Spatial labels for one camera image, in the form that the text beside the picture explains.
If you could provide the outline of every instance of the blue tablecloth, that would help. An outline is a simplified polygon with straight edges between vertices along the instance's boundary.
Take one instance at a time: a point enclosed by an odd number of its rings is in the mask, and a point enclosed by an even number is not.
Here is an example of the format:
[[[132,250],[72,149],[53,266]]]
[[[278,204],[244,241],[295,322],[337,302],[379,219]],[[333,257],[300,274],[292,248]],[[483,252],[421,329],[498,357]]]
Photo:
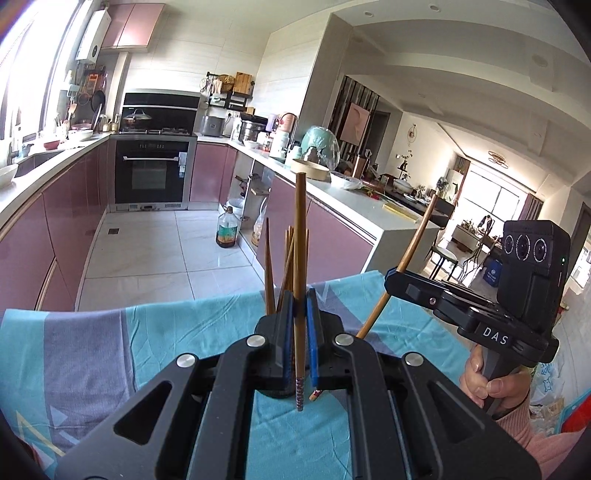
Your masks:
[[[314,285],[319,306],[356,333],[384,292],[378,272]],[[261,293],[108,312],[7,310],[0,323],[0,409],[52,476],[56,462],[177,355],[207,357],[253,332]],[[392,298],[366,338],[377,351],[423,353],[457,382],[468,350],[422,308]],[[311,385],[306,385],[306,398]],[[303,413],[255,395],[248,479],[351,478],[343,395]]]

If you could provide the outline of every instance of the oven door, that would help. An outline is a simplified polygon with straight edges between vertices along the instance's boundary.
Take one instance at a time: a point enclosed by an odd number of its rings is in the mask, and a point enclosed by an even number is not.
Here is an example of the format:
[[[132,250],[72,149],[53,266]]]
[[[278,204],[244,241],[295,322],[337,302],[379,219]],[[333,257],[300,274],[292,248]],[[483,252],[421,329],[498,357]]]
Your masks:
[[[115,203],[181,203],[188,142],[118,141]]]

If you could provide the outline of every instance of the curtain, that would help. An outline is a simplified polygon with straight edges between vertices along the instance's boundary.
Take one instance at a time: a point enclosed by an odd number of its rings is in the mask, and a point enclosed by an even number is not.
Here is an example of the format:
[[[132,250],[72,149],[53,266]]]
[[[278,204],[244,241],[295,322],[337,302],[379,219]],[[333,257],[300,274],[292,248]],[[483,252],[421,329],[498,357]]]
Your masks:
[[[543,204],[542,200],[528,193],[518,220],[537,220]]]

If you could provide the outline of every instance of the camera lens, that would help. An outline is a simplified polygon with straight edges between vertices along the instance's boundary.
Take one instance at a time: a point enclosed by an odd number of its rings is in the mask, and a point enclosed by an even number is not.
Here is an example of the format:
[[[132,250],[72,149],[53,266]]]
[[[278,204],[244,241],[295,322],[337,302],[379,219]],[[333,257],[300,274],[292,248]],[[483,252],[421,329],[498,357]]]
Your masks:
[[[530,238],[527,235],[520,235],[517,239],[517,246],[515,247],[517,258],[525,260],[530,254]]]
[[[541,262],[543,259],[546,258],[546,242],[541,238],[534,244],[534,258],[536,262]]]
[[[511,235],[507,235],[504,243],[505,253],[510,254],[513,251],[513,237]]]

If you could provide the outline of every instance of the white tiled floor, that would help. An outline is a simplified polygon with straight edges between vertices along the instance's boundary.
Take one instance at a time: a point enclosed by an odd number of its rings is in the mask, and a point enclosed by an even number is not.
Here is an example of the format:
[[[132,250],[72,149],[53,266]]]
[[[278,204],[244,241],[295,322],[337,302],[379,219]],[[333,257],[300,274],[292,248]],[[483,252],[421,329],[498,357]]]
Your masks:
[[[109,213],[90,256],[79,310],[260,291],[238,246],[215,242],[217,211]],[[118,228],[116,235],[109,229]]]

